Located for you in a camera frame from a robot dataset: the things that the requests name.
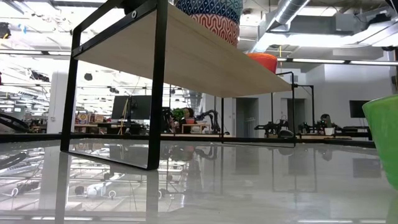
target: green container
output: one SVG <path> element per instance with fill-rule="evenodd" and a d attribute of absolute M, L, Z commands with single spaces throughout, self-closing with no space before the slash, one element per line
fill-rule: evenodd
<path fill-rule="evenodd" d="M 398 95 L 363 105 L 389 183 L 398 190 Z"/>

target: computer monitor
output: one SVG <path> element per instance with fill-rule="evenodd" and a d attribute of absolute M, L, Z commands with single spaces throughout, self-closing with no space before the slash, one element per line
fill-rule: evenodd
<path fill-rule="evenodd" d="M 130 119 L 149 119 L 150 117 L 150 101 L 151 96 L 115 96 L 113 101 L 112 119 L 123 119 L 124 106 L 129 106 L 128 99 L 131 97 L 131 106 L 126 108 L 131 110 Z"/>
<path fill-rule="evenodd" d="M 351 118 L 365 118 L 362 106 L 369 102 L 369 100 L 350 100 L 349 101 L 349 113 Z"/>

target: woman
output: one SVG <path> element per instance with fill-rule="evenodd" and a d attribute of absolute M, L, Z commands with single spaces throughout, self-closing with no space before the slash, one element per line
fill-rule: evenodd
<path fill-rule="evenodd" d="M 180 133 L 182 133 L 182 125 L 183 124 L 196 124 L 195 118 L 193 117 L 193 109 L 192 108 L 184 108 L 184 118 L 181 119 L 177 126 L 180 128 Z M 191 127 L 185 126 L 183 134 L 191 133 Z"/>

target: doorway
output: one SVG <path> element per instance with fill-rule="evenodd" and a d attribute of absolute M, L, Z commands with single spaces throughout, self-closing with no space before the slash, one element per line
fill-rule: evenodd
<path fill-rule="evenodd" d="M 299 130 L 299 124 L 305 122 L 305 99 L 294 99 L 295 130 Z M 293 131 L 293 100 L 287 99 L 287 122 L 289 130 Z"/>
<path fill-rule="evenodd" d="M 258 98 L 236 99 L 236 137 L 258 138 L 258 132 L 254 128 L 259 120 Z"/>

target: wooden shelf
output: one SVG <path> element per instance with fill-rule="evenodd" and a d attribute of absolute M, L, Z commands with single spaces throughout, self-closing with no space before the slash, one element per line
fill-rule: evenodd
<path fill-rule="evenodd" d="M 152 79 L 156 11 L 76 56 Z M 169 4 L 165 83 L 220 97 L 291 90 L 290 84 Z"/>

